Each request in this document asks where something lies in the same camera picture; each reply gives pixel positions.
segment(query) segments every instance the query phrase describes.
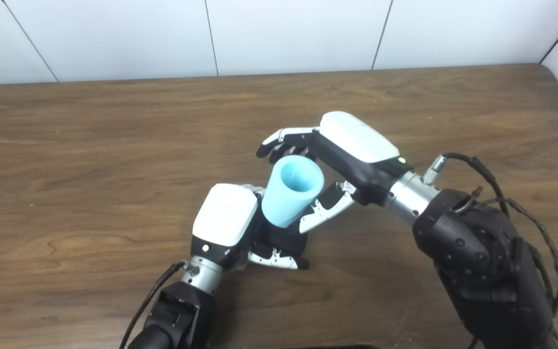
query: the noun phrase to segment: wooden table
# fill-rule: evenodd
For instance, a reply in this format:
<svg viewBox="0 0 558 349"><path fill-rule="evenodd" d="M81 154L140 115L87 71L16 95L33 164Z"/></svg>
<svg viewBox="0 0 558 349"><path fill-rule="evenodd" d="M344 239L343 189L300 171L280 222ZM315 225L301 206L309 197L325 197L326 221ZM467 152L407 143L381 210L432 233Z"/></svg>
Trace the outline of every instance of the wooden table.
<svg viewBox="0 0 558 349"><path fill-rule="evenodd" d="M332 110L420 173L441 152L478 155L558 245L558 83L535 64L0 86L0 349L117 347L155 279L188 258L209 188L265 185L259 143ZM438 184L483 182L452 163ZM432 262L389 210L349 208L305 256L309 271L226 276L211 347L467 346Z"/></svg>

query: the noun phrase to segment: metal cylinder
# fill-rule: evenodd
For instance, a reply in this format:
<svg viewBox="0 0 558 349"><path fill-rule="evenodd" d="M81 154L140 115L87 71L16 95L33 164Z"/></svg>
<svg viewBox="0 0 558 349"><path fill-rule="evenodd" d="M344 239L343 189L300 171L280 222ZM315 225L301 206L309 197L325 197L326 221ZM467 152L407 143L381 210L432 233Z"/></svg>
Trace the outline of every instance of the metal cylinder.
<svg viewBox="0 0 558 349"><path fill-rule="evenodd" d="M208 294L215 294L224 272L225 269L217 263L204 257L193 256L184 269L181 281L189 283Z"/></svg>
<svg viewBox="0 0 558 349"><path fill-rule="evenodd" d="M439 190L426 185L414 172L407 172L391 186L385 206L411 226Z"/></svg>

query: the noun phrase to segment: black cable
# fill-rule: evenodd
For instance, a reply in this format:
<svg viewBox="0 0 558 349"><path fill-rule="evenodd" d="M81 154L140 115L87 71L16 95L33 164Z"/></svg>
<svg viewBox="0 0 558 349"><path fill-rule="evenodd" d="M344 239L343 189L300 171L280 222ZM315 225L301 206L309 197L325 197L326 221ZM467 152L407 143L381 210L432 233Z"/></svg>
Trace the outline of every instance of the black cable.
<svg viewBox="0 0 558 349"><path fill-rule="evenodd" d="M527 210L525 210L522 206L520 206L520 204L518 204L516 201L514 201L512 199L505 198L505 197L503 197L503 198L497 197L496 199L490 199L490 200L487 200L487 201L483 201L482 203L476 204L475 208L486 206L486 205L489 205L489 204L492 204L492 203L500 203L502 201L505 201L511 207L513 207L515 210L517 210L518 212L520 212L521 214L523 214L527 218L529 218L529 220L531 220L536 225L536 227L540 230L540 234L541 234L542 238L544 239L546 245L548 246L548 248L551 252L552 261L554 263L554 270L557 274L557 279L558 279L558 250L557 250L556 246L554 245L554 242L552 241L550 234L548 234L548 231L546 230L546 227L540 221L538 221L538 219L536 219L532 214L530 214ZM548 278L548 274L547 274L546 269L544 267L544 263L543 263L543 260L541 258L541 254L537 251L537 249L535 247L533 247L530 244L528 244L528 245L529 245L529 250L531 251L531 254L533 256L533 261L536 264L536 268L538 268L538 270L540 271L541 277L544 280L544 287L546 289L546 295L551 300L552 316L555 316L557 314L557 311L558 311L558 285L557 285L557 292L553 296L552 295L552 284L550 282L550 279ZM552 336L558 342L558 331L554 328L554 326L552 327Z"/></svg>
<svg viewBox="0 0 558 349"><path fill-rule="evenodd" d="M496 195L496 198L505 198L503 196L503 190L501 190L501 187L498 185L494 174L492 174L492 172L490 172L490 170L477 157L469 157L468 155L459 153L445 153L443 154L443 157L446 157L448 159L456 159L467 163L469 166L471 166L472 169L479 173L486 182L488 182L488 184L492 187L492 190L494 190L494 195ZM501 212L503 212L505 216L509 217L510 213L507 209L507 203L505 201L499 201L498 204L501 207Z"/></svg>
<svg viewBox="0 0 558 349"><path fill-rule="evenodd" d="M133 316L132 320L130 320L130 323L128 324L128 328L126 328L126 332L124 332L124 337L122 338L122 342L120 343L120 349L124 349L126 347L126 343L128 343L128 338L130 337L131 332L133 332L133 328L135 327L137 320L139 320L139 317L141 316L143 311L146 310L146 307L148 307L148 304L150 304L150 301L152 301L152 298L155 296L159 288L161 288L161 286L165 283L165 281L171 278L171 276L173 276L173 274L175 274L181 267L184 267L184 265L186 265L186 261L173 263L163 273L163 275L161 275L161 277L158 278L155 285L152 287L152 289L146 296L146 299L143 301L143 303L141 303L141 307L139 307L139 310L137 310L135 316Z"/></svg>
<svg viewBox="0 0 558 349"><path fill-rule="evenodd" d="M479 342L479 340L476 338L476 336L474 336L473 339L471 340L471 343L469 344L469 347L467 347L467 349L474 349L474 347L477 346L478 342Z"/></svg>

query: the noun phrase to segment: white fingertip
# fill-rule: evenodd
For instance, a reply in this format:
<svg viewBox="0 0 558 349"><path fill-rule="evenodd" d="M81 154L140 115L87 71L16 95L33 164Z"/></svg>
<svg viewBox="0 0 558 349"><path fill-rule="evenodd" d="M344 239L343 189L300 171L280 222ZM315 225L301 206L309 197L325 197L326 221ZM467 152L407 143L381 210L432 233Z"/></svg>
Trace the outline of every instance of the white fingertip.
<svg viewBox="0 0 558 349"><path fill-rule="evenodd" d="M283 130L283 128L281 130L277 130L277 132L273 133L272 135L270 135L270 137L265 139L264 142L262 142L262 144L266 145L266 144L268 144L272 141L275 141L276 139L279 139L279 135L281 134L282 130Z"/></svg>

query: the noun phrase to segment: robotic arm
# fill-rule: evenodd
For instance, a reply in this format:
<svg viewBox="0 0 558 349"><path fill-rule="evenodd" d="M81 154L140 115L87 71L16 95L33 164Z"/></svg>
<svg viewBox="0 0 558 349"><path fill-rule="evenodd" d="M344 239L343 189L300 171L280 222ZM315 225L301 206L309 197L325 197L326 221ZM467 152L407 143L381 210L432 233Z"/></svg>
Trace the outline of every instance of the robotic arm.
<svg viewBox="0 0 558 349"><path fill-rule="evenodd" d="M257 157L270 154L273 163L288 149L320 159L346 179L325 190L288 230L307 232L354 201L386 206L412 227L463 324L487 349L558 348L552 327L557 306L538 275L536 249L506 215L509 200L496 199L502 211L476 201L481 189L469 194L434 187L447 158L458 155L441 155L419 176L385 137L345 112L326 113L319 127L275 132ZM466 158L496 183L478 159Z"/></svg>
<svg viewBox="0 0 558 349"><path fill-rule="evenodd" d="M414 172L385 137L345 112L323 116L319 127L284 128L268 137L257 157L271 163L284 153L320 159L345 181L324 190L314 203L280 232L261 210L264 189L215 185L193 224L189 262L173 265L157 282L128 327L178 268L182 279L165 287L144 329L130 349L200 349L215 319L215 292L223 274L247 261L271 267L307 269L299 256L312 228L343 212L354 201L390 208L412 227L417 247L434 268L463 325L486 349L558 349L552 318L558 307L536 248L525 242L507 216L507 203L545 228L512 200L505 199L494 176L476 158L439 156L425 175ZM469 194L439 190L434 181L447 159L463 159L493 185L497 198L479 203L480 188ZM498 202L501 210L487 204ZM555 255L558 252L547 240Z"/></svg>

